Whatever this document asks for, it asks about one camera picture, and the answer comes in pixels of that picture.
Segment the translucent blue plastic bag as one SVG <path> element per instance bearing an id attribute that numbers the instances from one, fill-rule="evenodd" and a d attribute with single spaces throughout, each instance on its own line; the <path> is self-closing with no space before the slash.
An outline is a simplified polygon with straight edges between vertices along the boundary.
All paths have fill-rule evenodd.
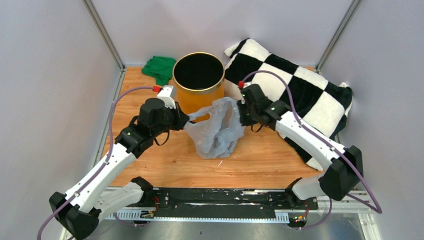
<path id="1" fill-rule="evenodd" d="M 193 140 L 197 154 L 203 159 L 227 158 L 237 141 L 244 136 L 237 101 L 223 97 L 190 113 L 184 130 Z"/>

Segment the orange trash bin gold rim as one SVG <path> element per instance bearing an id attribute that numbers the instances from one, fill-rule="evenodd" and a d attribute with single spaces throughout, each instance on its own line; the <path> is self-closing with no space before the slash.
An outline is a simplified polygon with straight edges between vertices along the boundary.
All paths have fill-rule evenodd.
<path id="1" fill-rule="evenodd" d="M 173 67 L 172 80 L 177 102 L 186 115 L 225 95 L 225 66 L 211 53 L 193 52 L 180 58 Z"/>

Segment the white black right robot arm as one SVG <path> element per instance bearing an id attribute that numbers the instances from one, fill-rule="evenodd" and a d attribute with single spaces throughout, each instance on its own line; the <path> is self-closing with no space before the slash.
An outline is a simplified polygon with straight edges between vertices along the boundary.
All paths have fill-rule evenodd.
<path id="1" fill-rule="evenodd" d="M 311 155 L 323 168 L 314 177 L 299 178 L 286 189 L 286 204 L 298 209 L 306 199 L 328 196 L 341 201 L 363 176 L 362 152 L 356 147 L 347 148 L 312 128 L 293 108 L 281 100 L 271 101 L 258 84 L 240 90 L 238 104 L 243 124 L 267 126 L 288 137 Z"/>

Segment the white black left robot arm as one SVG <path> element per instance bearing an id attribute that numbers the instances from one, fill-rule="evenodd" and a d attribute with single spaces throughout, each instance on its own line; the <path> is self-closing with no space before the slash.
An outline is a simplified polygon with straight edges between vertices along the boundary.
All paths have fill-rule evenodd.
<path id="1" fill-rule="evenodd" d="M 145 150 L 158 144 L 159 135 L 182 130 L 189 119 L 173 100 L 147 99 L 101 161 L 66 193 L 55 192 L 49 198 L 54 218 L 74 239 L 84 240 L 118 210 L 132 204 L 153 204 L 153 186 L 140 176 L 118 190 L 104 191 Z"/>

